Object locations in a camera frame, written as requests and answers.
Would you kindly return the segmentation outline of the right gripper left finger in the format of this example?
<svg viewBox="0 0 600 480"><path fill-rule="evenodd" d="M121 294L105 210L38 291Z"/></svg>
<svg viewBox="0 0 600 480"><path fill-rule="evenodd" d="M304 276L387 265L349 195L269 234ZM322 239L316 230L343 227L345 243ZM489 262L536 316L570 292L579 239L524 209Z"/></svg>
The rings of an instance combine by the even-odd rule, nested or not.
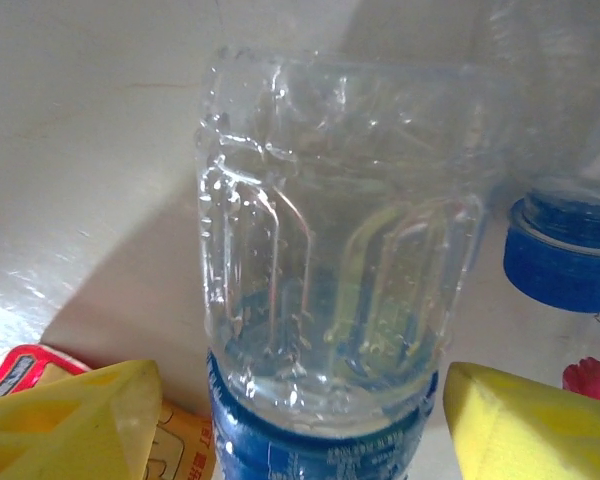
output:
<svg viewBox="0 0 600 480"><path fill-rule="evenodd" d="M152 360L0 398L0 479L140 479L161 411Z"/></svg>

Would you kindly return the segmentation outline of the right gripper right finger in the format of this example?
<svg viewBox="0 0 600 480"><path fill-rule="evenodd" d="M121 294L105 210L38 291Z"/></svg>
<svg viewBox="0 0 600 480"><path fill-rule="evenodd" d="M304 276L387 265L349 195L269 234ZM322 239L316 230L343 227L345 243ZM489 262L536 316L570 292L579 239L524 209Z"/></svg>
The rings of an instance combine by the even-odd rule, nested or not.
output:
<svg viewBox="0 0 600 480"><path fill-rule="evenodd" d="M453 362L443 410L465 479L600 479L600 401Z"/></svg>

